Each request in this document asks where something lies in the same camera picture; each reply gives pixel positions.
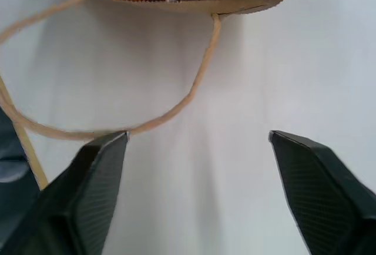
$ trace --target white table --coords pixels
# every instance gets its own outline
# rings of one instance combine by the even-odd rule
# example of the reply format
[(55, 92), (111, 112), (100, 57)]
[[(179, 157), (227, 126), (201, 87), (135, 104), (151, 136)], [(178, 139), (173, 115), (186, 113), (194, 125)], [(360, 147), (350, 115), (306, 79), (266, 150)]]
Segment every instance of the white table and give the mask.
[[(60, 1), (0, 0), (0, 28)], [(197, 99), (129, 143), (104, 254), (308, 254), (267, 135), (330, 146), (376, 190), (375, 17), (376, 0), (286, 0), (227, 19)], [(118, 128), (185, 95), (211, 27), (89, 0), (9, 41), (1, 75), (38, 122)], [(49, 181), (83, 145), (29, 137)]]

